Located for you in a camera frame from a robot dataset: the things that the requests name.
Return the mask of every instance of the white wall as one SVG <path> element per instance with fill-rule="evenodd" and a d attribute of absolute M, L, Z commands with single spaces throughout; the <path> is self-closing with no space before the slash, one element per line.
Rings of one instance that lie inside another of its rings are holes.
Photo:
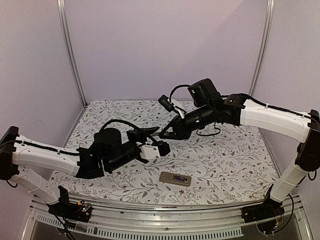
<path fill-rule="evenodd" d="M 61 146 L 80 111 L 57 1 L 0 1 L 0 135 Z M 0 239 L 18 240 L 32 195 L 0 181 Z"/>
<path fill-rule="evenodd" d="M 68 0 L 65 6 L 88 101 L 157 100 L 203 78 L 222 94 L 249 91 L 266 0 Z M 176 96 L 190 99 L 186 90 Z"/>
<path fill-rule="evenodd" d="M 272 27 L 255 98 L 296 111 L 320 111 L 320 1 L 275 1 Z M 298 143 L 263 131 L 283 171 Z M 320 177 L 299 194 L 315 239 L 320 239 Z"/>

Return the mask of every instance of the wire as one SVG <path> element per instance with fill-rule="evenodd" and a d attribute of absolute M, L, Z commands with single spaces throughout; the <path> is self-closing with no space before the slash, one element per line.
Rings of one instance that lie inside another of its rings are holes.
<path fill-rule="evenodd" d="M 212 137 L 212 136 L 215 136 L 215 135 L 218 135 L 220 132 L 221 132 L 221 129 L 216 127 L 216 122 L 214 123 L 214 129 L 218 130 L 218 132 L 215 132 L 215 133 L 211 133 L 211 134 L 200 134 L 198 133 L 199 129 L 196 131 L 196 134 L 198 136 L 201 136 L 201 137 Z"/>
<path fill-rule="evenodd" d="M 16 183 L 15 186 L 13 186 L 8 180 L 5 180 L 5 181 L 6 181 L 7 184 L 9 184 L 10 187 L 12 187 L 12 188 L 14 188 L 14 189 L 15 189 L 16 187 L 18 187 L 18 183 Z"/>
<path fill-rule="evenodd" d="M 174 94 L 174 92 L 175 92 L 177 89 L 179 89 L 179 88 L 188 88 L 188 87 L 190 87 L 190 85 L 188 85 L 188 84 L 182 84 L 182 85 L 175 86 L 174 89 L 172 89 L 172 91 L 170 92 L 169 102 L 171 103 L 172 95 Z"/>
<path fill-rule="evenodd" d="M 285 225 L 282 228 L 277 229 L 274 233 L 278 233 L 278 232 L 282 231 L 289 224 L 290 220 L 292 219 L 292 217 L 294 215 L 295 201 L 290 194 L 288 194 L 288 196 L 291 198 L 291 202 L 292 202 L 292 209 L 291 209 L 290 217 L 289 217 L 288 221 L 285 223 Z"/>
<path fill-rule="evenodd" d="M 314 181 L 316 179 L 316 177 L 317 177 L 317 170 L 314 170 L 313 178 L 310 177 L 310 172 L 308 173 L 308 178 L 309 178 L 310 181 Z"/>
<path fill-rule="evenodd" d="M 153 138 L 152 136 L 148 136 L 144 130 L 142 130 L 140 127 L 134 125 L 133 123 L 131 122 L 128 122 L 128 121 L 125 121 L 125 120 L 121 120 L 121 119 L 111 119 L 109 121 L 107 121 L 100 129 L 100 132 L 106 128 L 106 126 L 108 126 L 109 124 L 112 124 L 112 123 L 121 123 L 121 124 L 125 124 L 125 125 L 128 125 L 134 129 L 136 129 L 139 133 L 143 134 L 145 137 L 151 139 L 154 143 L 157 142 L 157 140 L 155 140 L 155 138 Z"/>
<path fill-rule="evenodd" d="M 54 213 L 54 211 L 52 211 L 52 212 L 53 212 L 53 215 L 55 216 L 55 218 L 56 218 L 56 219 L 61 223 L 61 225 L 63 226 L 65 236 L 66 236 L 69 240 L 76 240 L 75 237 L 72 235 L 71 231 L 67 228 L 66 224 L 61 221 L 61 219 Z"/>
<path fill-rule="evenodd" d="M 3 145 L 6 145 L 6 144 L 8 144 L 8 143 L 15 143 L 15 142 L 16 142 L 15 140 L 12 140 L 12 141 L 6 141 L 6 142 L 4 142 L 4 143 L 0 144 L 0 148 L 1 148 Z"/>
<path fill-rule="evenodd" d="M 245 98 L 247 98 L 247 99 L 250 99 L 250 100 L 254 101 L 256 104 L 262 105 L 262 106 L 264 106 L 264 107 L 267 106 L 267 104 L 265 104 L 265 103 L 263 103 L 263 102 L 255 99 L 255 98 L 253 98 L 252 96 L 250 96 L 250 95 L 248 95 L 248 94 L 246 94 L 246 93 L 239 93 L 238 95 L 239 95 L 239 96 L 243 96 L 243 97 L 245 97 Z M 286 112 L 286 113 L 290 113 L 290 114 L 295 114 L 295 115 L 297 115 L 297 116 L 300 116 L 300 117 L 304 117 L 304 118 L 306 118 L 306 119 L 313 120 L 313 121 L 315 121 L 316 123 L 320 124 L 320 122 L 319 122 L 317 119 L 315 119 L 315 118 L 313 118 L 313 117 L 311 117 L 311 116 L 304 115 L 304 114 L 302 114 L 302 113 L 296 112 L 296 111 L 292 111 L 292 110 L 290 110 L 290 109 L 286 109 L 286 108 L 279 107 L 279 106 L 272 106 L 272 105 L 268 105 L 267 107 L 270 108 L 270 109 L 275 109 L 275 110 L 279 110 L 279 111 L 282 111 L 282 112 Z"/>
<path fill-rule="evenodd" d="M 39 149 L 45 149 L 45 150 L 53 151 L 53 152 L 60 153 L 60 154 L 71 155 L 71 156 L 79 156 L 80 155 L 80 152 L 70 152 L 70 151 L 58 150 L 58 149 L 50 147 L 50 146 L 42 146 L 42 145 L 39 145 L 39 144 L 36 144 L 33 142 L 22 141 L 22 140 L 16 140 L 15 142 L 18 144 L 25 144 L 28 146 L 36 147 Z"/>

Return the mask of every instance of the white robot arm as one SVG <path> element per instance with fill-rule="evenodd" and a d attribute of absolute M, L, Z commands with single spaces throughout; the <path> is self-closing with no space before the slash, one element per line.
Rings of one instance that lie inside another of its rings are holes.
<path fill-rule="evenodd" d="M 244 221 L 254 222 L 284 213 L 283 200 L 309 172 L 320 167 L 320 120 L 315 110 L 298 112 L 271 106 L 244 94 L 221 96 L 210 79 L 188 86 L 196 110 L 175 116 L 161 131 L 162 139 L 188 139 L 194 130 L 211 123 L 253 126 L 286 135 L 300 142 L 296 159 L 268 189 L 264 202 L 242 208 Z M 163 95 L 161 105 L 169 112 L 176 104 Z"/>
<path fill-rule="evenodd" d="M 143 163 L 160 158 L 170 152 L 164 141 L 156 141 L 151 134 L 158 127 L 127 131 L 129 141 L 122 143 L 121 133 L 115 128 L 103 127 L 94 135 L 93 144 L 87 148 L 56 147 L 19 135 L 11 126 L 0 140 L 0 179 L 19 184 L 44 200 L 49 213 L 63 218 L 88 222 L 91 205 L 70 203 L 68 191 L 42 178 L 29 166 L 57 170 L 76 178 L 94 179 L 137 159 Z"/>

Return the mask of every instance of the small device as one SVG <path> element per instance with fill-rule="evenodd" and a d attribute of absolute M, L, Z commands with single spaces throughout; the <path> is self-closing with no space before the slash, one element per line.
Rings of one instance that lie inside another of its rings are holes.
<path fill-rule="evenodd" d="M 191 184 L 191 176 L 175 174 L 167 171 L 163 171 L 160 174 L 160 182 L 175 184 L 180 186 L 189 187 Z"/>

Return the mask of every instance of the patterned fabric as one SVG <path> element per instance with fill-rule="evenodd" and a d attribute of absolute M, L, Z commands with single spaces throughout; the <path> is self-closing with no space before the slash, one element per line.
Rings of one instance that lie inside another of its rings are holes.
<path fill-rule="evenodd" d="M 189 112 L 192 102 L 182 102 Z M 110 119 L 122 119 L 139 127 L 161 129 L 175 116 L 156 101 L 93 101 L 70 137 L 67 147 L 88 148 L 94 133 Z M 54 171 L 51 181 L 71 193 L 134 203 L 165 205 L 211 205 L 261 200 L 268 186 L 278 178 L 273 162 L 255 127 L 217 124 L 216 136 L 197 136 L 188 140 L 166 140 L 171 153 L 147 164 L 133 160 L 112 174 L 92 180 L 79 179 Z M 123 142 L 130 127 L 113 123 Z M 200 131 L 210 134 L 212 125 Z M 159 181 L 162 171 L 192 176 L 191 186 Z"/>

